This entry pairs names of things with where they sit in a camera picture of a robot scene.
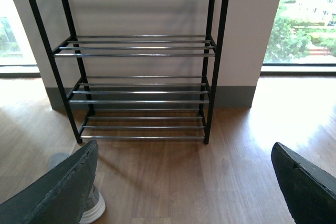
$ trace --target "green foliage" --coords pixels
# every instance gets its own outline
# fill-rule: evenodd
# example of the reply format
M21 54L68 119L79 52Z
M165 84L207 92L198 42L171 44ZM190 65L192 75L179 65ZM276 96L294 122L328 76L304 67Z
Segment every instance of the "green foliage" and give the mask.
M325 33L323 31L319 31L315 33L308 33L308 35L311 37L311 42L315 46L325 46L325 45L322 45L323 42L333 41L333 40L336 41L336 32Z
M284 11L283 3L280 3L269 38L265 63L286 63L308 55L307 45L310 37L302 30L295 34L292 27L298 22L282 16Z
M333 38L322 38L320 44L322 47L326 47L330 50L331 55L336 57L336 39Z
M0 18L0 57L11 57L12 53L19 52L19 46L9 27L7 18Z

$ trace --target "tree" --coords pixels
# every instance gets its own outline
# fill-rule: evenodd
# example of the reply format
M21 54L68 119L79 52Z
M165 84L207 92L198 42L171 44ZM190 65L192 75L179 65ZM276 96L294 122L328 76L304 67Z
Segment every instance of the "tree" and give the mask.
M283 2L280 2L265 54L265 63L286 63L308 55L307 45L310 38L301 30L295 34L291 27L295 22L283 15L285 10Z

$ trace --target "shelf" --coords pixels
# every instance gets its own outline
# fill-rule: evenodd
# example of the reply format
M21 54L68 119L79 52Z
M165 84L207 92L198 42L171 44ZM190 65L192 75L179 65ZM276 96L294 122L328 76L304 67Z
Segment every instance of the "shelf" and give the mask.
M219 21L215 25L218 27L216 39L212 37L214 12L219 11L215 0L208 0L208 15L204 20L206 30L203 35L78 36L69 0L61 2L63 8L59 11L65 14L70 36L52 50L44 26L44 21L47 20L43 20L37 1L29 0L77 143L92 138L209 143L228 0L221 0ZM127 62L135 65L133 57L140 57L140 60L146 57L145 61L148 61L147 57L152 57L155 64L166 64L170 60L170 65L163 68L166 72L161 76L157 75L157 69L147 68L143 64L139 64L143 69L134 70L136 73L133 76L87 76L86 68L93 61L86 58L96 58L95 61L98 62L100 57L107 57L101 63L111 66L124 58L124 68L128 66ZM171 60L167 57L192 60ZM78 81L68 94L57 62L63 58L76 59L80 72ZM200 61L203 62L202 67L198 64ZM183 68L179 65L181 62L185 64ZM199 68L198 76L169 76L171 70L176 72L181 69L186 74L195 73L194 67ZM144 72L145 76L136 75ZM87 109L87 114L78 127L72 111L83 108Z
M216 46L212 38L206 39L206 37L206 35L77 36L75 40L69 38L61 43L54 50L54 57L214 57Z
M81 138L114 140L203 140L204 125L198 112L179 110L96 111L81 127Z
M201 79L202 76L86 77L88 83L78 80L67 98L70 104L208 104L209 99L200 100L200 95L209 97L206 82L199 82Z

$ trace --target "gray baseboard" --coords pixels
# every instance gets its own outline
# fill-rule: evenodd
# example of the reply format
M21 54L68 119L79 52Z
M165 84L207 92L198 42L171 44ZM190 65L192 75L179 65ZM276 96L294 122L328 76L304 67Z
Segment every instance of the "gray baseboard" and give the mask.
M250 108L254 97L255 86L218 86L215 99L215 108ZM50 104L54 110L63 110L64 105L58 88L46 88ZM87 109L86 104L73 106L74 109Z

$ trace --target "window sill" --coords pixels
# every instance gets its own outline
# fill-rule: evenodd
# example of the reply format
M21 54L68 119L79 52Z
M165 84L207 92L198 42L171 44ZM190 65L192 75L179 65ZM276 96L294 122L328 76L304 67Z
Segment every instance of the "window sill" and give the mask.
M336 67L262 66L261 76L336 76Z
M0 66L0 78L39 78L40 71L36 65Z

